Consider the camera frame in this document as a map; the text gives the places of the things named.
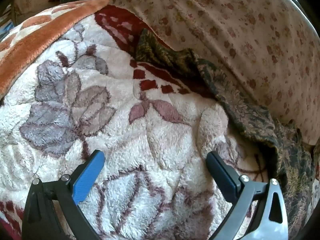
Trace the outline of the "dark paisley patterned garment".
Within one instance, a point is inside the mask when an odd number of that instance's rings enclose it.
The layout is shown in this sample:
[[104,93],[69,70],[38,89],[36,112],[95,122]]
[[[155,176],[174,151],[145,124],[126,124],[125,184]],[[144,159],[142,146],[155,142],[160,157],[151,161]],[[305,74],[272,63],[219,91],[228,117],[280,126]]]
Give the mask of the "dark paisley patterned garment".
[[288,214],[289,238],[296,239],[309,221],[312,185],[319,144],[308,147],[295,123],[282,124],[269,110],[255,103],[221,65],[201,58],[192,49],[172,50],[153,32],[143,29],[135,60],[148,62],[182,79],[188,86],[217,100],[238,132],[263,149],[269,177],[279,180]]

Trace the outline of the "white fleece floral blanket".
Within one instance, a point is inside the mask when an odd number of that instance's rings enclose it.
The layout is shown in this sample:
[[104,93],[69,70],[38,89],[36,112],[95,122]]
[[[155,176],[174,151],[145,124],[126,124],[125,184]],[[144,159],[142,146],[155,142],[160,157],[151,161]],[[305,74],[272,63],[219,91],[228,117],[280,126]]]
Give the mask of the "white fleece floral blanket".
[[208,239],[225,202],[204,163],[217,149],[267,181],[258,151],[223,108],[179,74],[137,62],[146,24],[109,5],[53,42],[1,99],[1,226],[20,239],[33,179],[105,165],[80,207],[102,239]]

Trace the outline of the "orange white plush blanket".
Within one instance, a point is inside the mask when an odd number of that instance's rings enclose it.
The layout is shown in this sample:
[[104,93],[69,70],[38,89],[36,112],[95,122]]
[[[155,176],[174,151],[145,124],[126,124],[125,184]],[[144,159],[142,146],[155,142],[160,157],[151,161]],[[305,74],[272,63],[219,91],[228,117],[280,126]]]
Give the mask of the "orange white plush blanket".
[[15,27],[1,42],[1,98],[54,41],[110,0],[81,0],[46,9]]

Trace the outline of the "pink floral pillow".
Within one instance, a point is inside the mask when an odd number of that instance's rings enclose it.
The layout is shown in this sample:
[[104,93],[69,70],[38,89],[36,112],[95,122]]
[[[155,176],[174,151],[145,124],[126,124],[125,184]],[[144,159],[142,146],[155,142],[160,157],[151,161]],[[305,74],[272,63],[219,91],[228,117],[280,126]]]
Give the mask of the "pink floral pillow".
[[221,63],[303,140],[319,139],[319,36],[290,0],[112,0],[171,48]]

